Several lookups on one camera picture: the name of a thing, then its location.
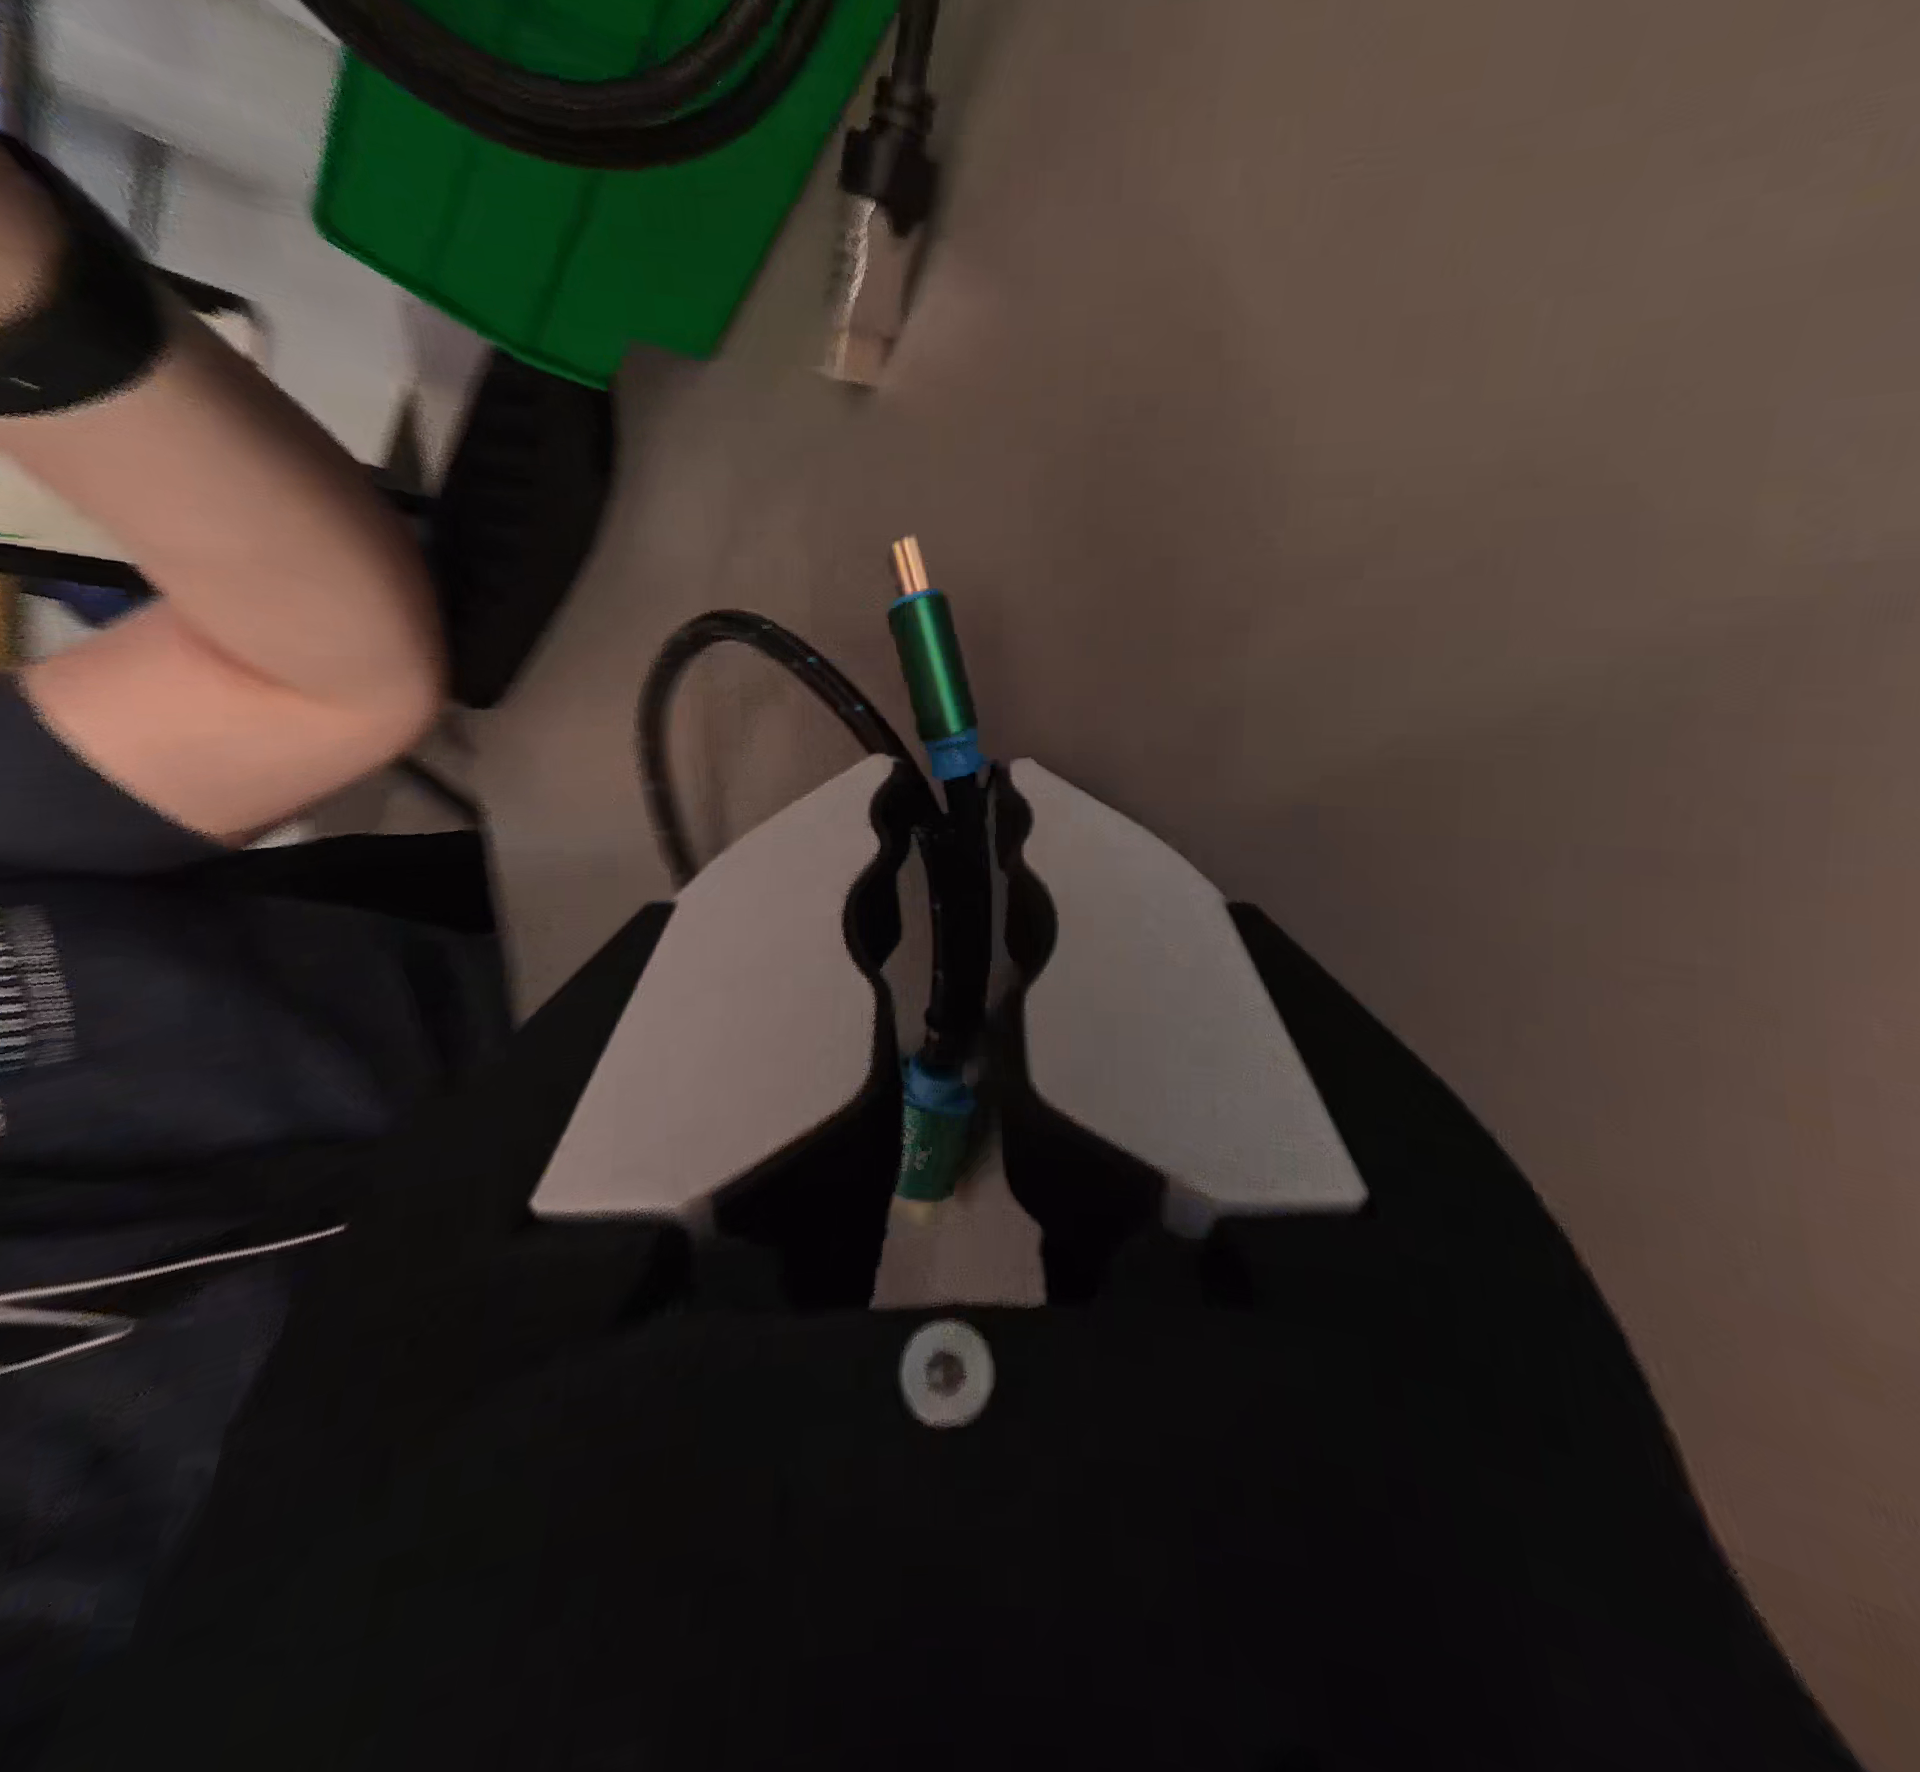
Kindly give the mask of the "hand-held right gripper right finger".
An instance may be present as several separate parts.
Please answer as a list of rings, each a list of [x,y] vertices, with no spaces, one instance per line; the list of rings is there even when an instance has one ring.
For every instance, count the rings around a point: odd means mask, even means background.
[[[1229,891],[1043,762],[996,775],[1005,959],[1026,1091],[1102,1148],[1224,1212],[1360,1212],[1365,1180],[1320,1101]]]

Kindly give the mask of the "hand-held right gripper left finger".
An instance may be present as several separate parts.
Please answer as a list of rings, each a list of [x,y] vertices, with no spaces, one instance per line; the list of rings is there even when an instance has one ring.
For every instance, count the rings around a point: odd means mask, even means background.
[[[884,784],[866,757],[690,872],[544,1159],[535,1223],[690,1223],[895,1071],[895,993],[845,934]]]

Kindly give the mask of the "braided hdmi cable green plugs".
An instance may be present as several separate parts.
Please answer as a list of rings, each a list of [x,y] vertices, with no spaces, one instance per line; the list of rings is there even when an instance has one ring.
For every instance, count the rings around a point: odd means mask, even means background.
[[[980,704],[968,704],[968,671],[964,671],[964,636],[947,617],[947,596],[929,576],[921,545],[895,537],[895,604],[884,636],[898,655],[915,738],[929,762],[929,784],[915,786],[915,854],[929,876],[929,1009],[921,1009],[921,1045],[898,1071],[898,1208],[943,1208],[958,1201],[968,1159],[980,1159],[980,1038],[985,1038],[985,1007],[992,1007],[992,786],[985,786],[985,744],[980,744]],[[681,891],[701,857],[681,834],[681,810],[667,786],[667,700],[681,671],[705,648],[756,648],[784,678],[797,678],[866,757],[909,762],[909,738],[879,719],[879,704],[802,636],[788,636],[766,617],[745,604],[711,604],[681,624],[638,700],[638,775],[644,775],[644,810],[655,832],[655,857],[667,884]]]

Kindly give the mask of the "green plastic bin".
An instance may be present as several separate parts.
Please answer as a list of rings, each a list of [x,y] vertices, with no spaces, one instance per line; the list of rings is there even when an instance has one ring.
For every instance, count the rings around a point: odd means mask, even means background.
[[[463,40],[535,74],[630,74],[681,59],[725,0],[414,0]],[[827,0],[797,85],[717,157],[592,175],[469,130],[345,59],[315,229],[533,368],[606,388],[630,347],[711,357],[756,296],[818,161],[838,175],[827,237],[879,337],[934,210],[934,91],[884,32],[934,0]]]

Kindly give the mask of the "person's left forearm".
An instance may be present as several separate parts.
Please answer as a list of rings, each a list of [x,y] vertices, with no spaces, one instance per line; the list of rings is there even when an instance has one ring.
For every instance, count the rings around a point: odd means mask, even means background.
[[[151,265],[7,141],[7,462],[151,601],[30,660],[32,719],[151,819],[253,846],[446,704],[420,537]]]

